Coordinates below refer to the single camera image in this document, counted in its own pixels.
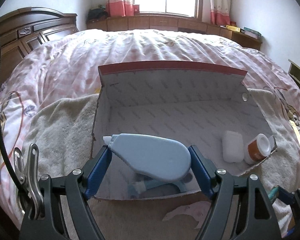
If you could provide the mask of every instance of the headboard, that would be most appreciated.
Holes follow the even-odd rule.
[[[41,44],[78,32],[76,14],[42,7],[21,8],[0,17],[0,85],[32,50]]]

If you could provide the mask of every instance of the blue gripper pad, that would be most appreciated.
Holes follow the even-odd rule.
[[[202,162],[200,161],[192,147],[189,147],[188,150],[191,155],[191,169],[198,182],[198,185],[202,193],[206,195],[209,199],[211,199],[215,193],[213,192],[211,187],[210,176],[208,175],[207,170],[202,165]]]
[[[87,189],[83,194],[86,199],[90,199],[98,192],[100,184],[103,180],[104,175],[106,174],[111,160],[112,152],[107,149],[103,152],[102,156],[99,158],[99,161],[96,163],[92,172],[88,176]]]

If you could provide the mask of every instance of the open box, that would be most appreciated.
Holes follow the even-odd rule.
[[[242,84],[246,71],[200,62],[139,61],[99,67],[100,91],[91,155],[104,145],[103,136],[148,134],[196,145],[217,168],[232,175],[252,167],[222,157],[225,130],[242,134],[246,144],[271,129]],[[105,199],[165,198],[199,191],[192,172],[165,184],[136,174],[120,158],[112,162],[96,195]]]

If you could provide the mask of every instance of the white eraser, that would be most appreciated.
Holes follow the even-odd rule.
[[[103,137],[103,141],[105,142],[106,145],[109,145],[110,140],[111,140],[111,136],[104,136]]]
[[[243,161],[243,139],[242,134],[225,131],[222,137],[223,159],[228,163],[239,163]]]

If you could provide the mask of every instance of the bed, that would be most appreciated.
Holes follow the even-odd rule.
[[[12,26],[9,21],[18,24],[1,31],[4,26]],[[36,113],[61,98],[99,93],[98,66],[120,62],[183,60],[247,70],[243,84],[249,89],[272,92],[279,100],[277,110],[285,118],[284,127],[289,126],[289,121],[298,121],[300,131],[300,89],[292,78],[260,51],[243,48],[227,38],[159,30],[77,32],[75,15],[44,8],[20,9],[1,17],[0,31],[4,40],[1,116],[10,159],[14,147],[23,147]],[[293,130],[287,131],[289,143],[297,145]],[[300,149],[293,149],[289,169],[295,173],[285,181],[290,191],[300,187]],[[19,228],[14,191],[0,158],[0,205]],[[279,223],[284,231],[291,211],[277,205],[284,209]]]

